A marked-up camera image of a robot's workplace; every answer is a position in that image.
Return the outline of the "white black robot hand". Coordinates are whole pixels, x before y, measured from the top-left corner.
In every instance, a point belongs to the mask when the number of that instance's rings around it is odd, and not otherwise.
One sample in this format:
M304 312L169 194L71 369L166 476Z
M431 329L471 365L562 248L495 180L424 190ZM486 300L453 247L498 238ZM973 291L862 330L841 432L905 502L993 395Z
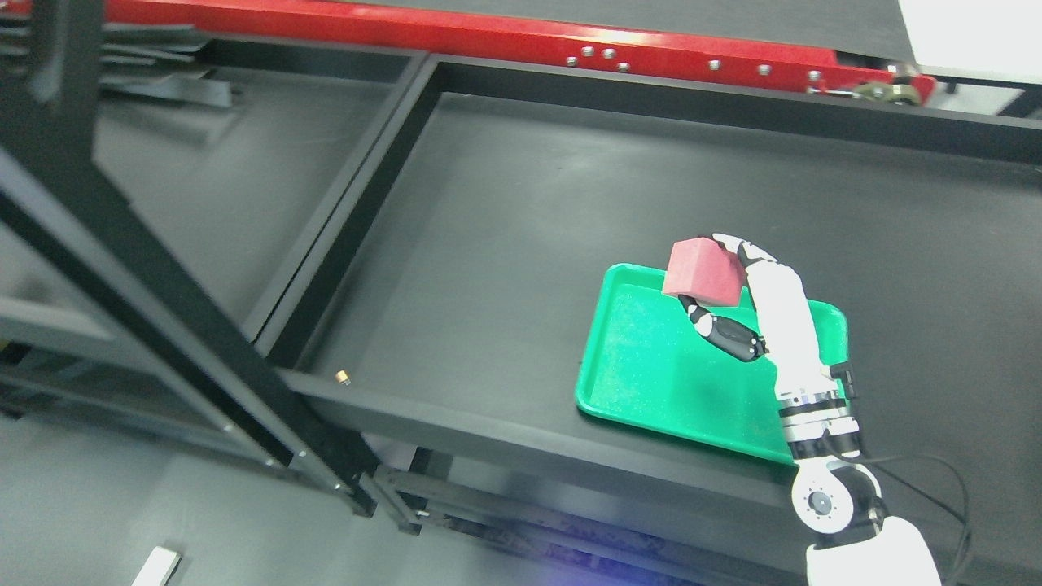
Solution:
M774 364L774 393L784 405L809 405L832 400L837 385L820 359L817 333L812 322L803 280L788 265L744 238L714 233L710 237L738 257L744 269L758 329L714 314L692 297L680 300L694 329L715 348L741 362L765 357Z

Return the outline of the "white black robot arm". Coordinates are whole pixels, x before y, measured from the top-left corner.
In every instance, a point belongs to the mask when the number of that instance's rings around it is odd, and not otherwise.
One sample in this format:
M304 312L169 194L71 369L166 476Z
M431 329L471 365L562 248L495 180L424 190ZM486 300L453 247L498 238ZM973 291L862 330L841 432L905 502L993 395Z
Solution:
M860 424L838 384L820 366L782 366L775 393L797 467L791 504L814 535L805 550L808 583L940 585L922 532L889 512L878 479L857 462Z

